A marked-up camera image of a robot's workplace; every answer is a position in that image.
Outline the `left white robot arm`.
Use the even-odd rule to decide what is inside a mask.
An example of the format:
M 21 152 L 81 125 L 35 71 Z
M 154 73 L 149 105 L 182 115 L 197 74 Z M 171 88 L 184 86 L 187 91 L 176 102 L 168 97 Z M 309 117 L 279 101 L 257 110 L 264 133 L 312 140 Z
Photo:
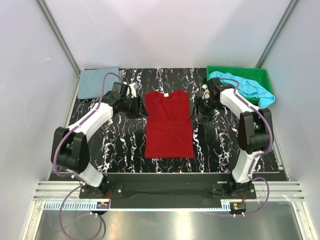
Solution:
M 137 83 L 115 82 L 84 117 L 68 127 L 58 127 L 53 136 L 51 162 L 78 178 L 97 198 L 108 193 L 107 178 L 91 164 L 88 142 L 94 133 L 118 113 L 129 119 L 147 116 Z

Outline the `red t shirt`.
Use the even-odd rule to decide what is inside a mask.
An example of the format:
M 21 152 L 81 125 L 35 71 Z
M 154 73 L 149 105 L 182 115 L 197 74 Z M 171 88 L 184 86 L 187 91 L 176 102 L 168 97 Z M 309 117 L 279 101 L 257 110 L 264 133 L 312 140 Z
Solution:
M 146 158 L 193 158 L 189 93 L 152 91 L 145 95 Z

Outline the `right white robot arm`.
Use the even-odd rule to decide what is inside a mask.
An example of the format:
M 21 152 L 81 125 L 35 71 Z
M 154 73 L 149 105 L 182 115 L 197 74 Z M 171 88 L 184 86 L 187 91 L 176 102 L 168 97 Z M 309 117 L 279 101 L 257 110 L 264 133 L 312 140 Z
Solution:
M 200 123 L 214 119 L 214 111 L 228 108 L 238 118 L 237 143 L 240 153 L 227 183 L 212 190 L 214 197 L 242 199 L 253 190 L 253 172 L 261 156 L 270 152 L 274 141 L 272 113 L 259 108 L 238 92 L 238 86 L 223 84 L 219 77 L 204 79 L 194 98 L 193 114 Z

